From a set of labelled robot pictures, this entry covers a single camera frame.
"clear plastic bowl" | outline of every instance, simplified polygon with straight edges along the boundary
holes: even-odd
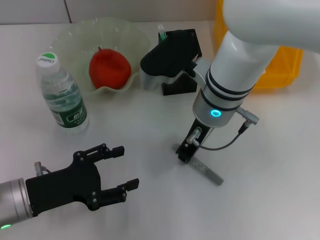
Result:
[[[102,49],[121,53],[130,63],[131,76],[121,89],[101,87],[96,89],[89,76],[92,56]],[[54,40],[49,52],[55,53],[61,66],[71,73],[83,95],[105,91],[127,90],[139,74],[140,61],[148,53],[150,41],[134,23],[112,17],[96,18],[72,24]]]

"red apple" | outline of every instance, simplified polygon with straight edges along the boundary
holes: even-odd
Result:
[[[109,87],[121,89],[131,75],[131,66],[128,60],[119,52],[112,49],[97,51],[89,65],[89,75],[93,85],[98,89]]]

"water bottle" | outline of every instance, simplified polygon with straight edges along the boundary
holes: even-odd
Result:
[[[89,124],[87,110],[73,77],[60,65],[57,55],[43,53],[37,58],[38,83],[46,104],[64,132],[77,134]]]

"black clamp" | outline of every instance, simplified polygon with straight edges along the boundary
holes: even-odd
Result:
[[[110,150],[105,143],[73,154],[73,161],[65,169],[53,171],[25,181],[32,215],[72,202],[84,203],[89,210],[125,202],[127,191],[139,186],[139,179],[128,181],[115,188],[101,190],[101,179],[96,162],[117,158],[125,154],[118,146]]]

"white table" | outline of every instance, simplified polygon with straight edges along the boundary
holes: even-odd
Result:
[[[157,43],[156,22],[138,26]],[[97,163],[102,187],[134,178],[125,203],[91,212],[72,203],[0,231],[1,240],[317,240],[320,239],[320,56],[304,55],[301,74],[286,89],[252,93],[243,107],[261,118],[231,147],[197,158],[225,182],[215,186],[171,150],[193,121],[195,93],[162,96],[138,87],[85,99],[87,131],[65,136],[35,79],[35,59],[68,24],[0,26],[0,182],[35,176],[34,162],[66,168],[75,151],[101,143],[125,155]],[[166,22],[195,28],[213,59],[212,22]],[[215,129],[205,145],[228,143],[239,115]]]

